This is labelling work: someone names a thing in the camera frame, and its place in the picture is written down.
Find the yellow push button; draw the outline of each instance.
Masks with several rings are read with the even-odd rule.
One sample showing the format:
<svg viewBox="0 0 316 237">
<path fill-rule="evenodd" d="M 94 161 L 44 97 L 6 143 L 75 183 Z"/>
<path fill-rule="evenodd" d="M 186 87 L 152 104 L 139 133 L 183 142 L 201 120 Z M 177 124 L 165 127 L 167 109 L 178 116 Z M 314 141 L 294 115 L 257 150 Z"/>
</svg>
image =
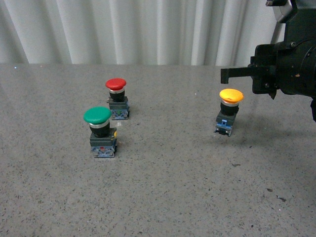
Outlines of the yellow push button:
<svg viewBox="0 0 316 237">
<path fill-rule="evenodd" d="M 223 101 L 231 104 L 238 103 L 243 100 L 243 94 L 239 90 L 224 89 L 219 93 Z"/>
</svg>

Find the red push button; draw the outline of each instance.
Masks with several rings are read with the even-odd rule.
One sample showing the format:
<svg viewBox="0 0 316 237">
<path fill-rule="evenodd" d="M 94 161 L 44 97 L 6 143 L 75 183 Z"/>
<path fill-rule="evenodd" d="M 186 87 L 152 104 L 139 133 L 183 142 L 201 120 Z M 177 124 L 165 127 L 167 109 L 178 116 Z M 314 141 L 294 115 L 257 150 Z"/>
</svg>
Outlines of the red push button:
<svg viewBox="0 0 316 237">
<path fill-rule="evenodd" d="M 110 90 L 121 90 L 126 85 L 123 78 L 112 78 L 105 83 L 105 86 Z"/>
</svg>

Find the green push button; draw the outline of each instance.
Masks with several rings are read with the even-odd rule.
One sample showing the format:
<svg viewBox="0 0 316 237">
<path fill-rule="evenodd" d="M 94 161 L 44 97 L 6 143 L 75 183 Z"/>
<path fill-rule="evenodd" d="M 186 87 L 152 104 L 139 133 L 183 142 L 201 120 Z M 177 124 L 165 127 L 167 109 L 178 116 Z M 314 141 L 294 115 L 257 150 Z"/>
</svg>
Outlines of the green push button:
<svg viewBox="0 0 316 237">
<path fill-rule="evenodd" d="M 87 123 L 91 124 L 101 124 L 106 122 L 110 117 L 112 113 L 108 108 L 105 107 L 93 107 L 87 112 L 84 113 L 83 119 Z"/>
</svg>

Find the concrete floor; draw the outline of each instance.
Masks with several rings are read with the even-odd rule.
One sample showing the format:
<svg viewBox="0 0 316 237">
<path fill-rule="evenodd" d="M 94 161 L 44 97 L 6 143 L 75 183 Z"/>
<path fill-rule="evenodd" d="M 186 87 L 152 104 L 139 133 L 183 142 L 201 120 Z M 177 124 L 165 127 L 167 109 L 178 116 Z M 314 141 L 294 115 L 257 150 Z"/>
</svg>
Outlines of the concrete floor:
<svg viewBox="0 0 316 237">
<path fill-rule="evenodd" d="M 82 116 L 113 77 L 131 114 L 111 121 L 116 157 L 95 159 Z M 214 67 L 0 65 L 0 236 L 316 236 L 311 99 L 251 85 Z M 226 87 L 245 95 L 231 137 L 213 133 Z"/>
</svg>

